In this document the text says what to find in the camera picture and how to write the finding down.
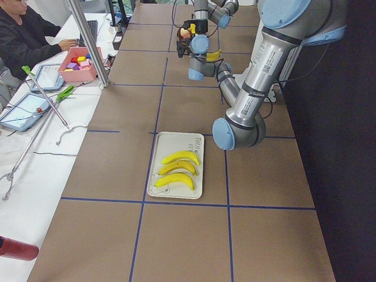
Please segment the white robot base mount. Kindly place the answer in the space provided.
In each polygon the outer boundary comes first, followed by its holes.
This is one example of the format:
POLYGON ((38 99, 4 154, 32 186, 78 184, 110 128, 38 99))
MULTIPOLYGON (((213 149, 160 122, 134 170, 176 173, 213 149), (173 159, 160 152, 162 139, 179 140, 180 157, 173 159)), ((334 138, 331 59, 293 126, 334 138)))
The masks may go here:
POLYGON ((267 97, 264 99, 265 102, 272 102, 276 105, 285 105, 285 99, 282 89, 278 83, 272 84, 267 97))

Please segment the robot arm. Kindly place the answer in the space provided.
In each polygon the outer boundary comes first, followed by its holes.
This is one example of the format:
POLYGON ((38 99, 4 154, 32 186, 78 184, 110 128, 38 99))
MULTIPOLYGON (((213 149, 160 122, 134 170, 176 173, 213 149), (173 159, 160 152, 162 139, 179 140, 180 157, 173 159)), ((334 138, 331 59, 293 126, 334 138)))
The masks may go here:
POLYGON ((223 150, 252 147, 266 133, 259 108, 283 70, 290 51, 298 46, 322 45, 340 40, 345 32, 347 1, 259 1, 262 42, 244 81, 238 84, 229 65, 210 59, 208 24, 225 28, 238 8, 237 1, 195 1, 193 17, 183 24, 190 36, 179 53, 190 57, 189 78, 217 80, 229 104, 214 121, 212 135, 223 150))
POLYGON ((238 11, 239 2, 228 1, 193 1, 193 15, 184 21, 182 28, 194 35, 205 35, 208 32, 209 21, 219 28, 226 28, 231 17, 238 11))

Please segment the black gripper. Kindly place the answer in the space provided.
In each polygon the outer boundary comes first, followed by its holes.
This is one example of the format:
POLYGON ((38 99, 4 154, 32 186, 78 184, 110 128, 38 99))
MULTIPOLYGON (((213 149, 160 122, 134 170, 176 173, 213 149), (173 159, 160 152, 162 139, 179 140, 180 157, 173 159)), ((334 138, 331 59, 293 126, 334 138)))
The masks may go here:
POLYGON ((206 19, 186 20, 183 28, 194 35, 205 35, 208 32, 208 22, 206 19))

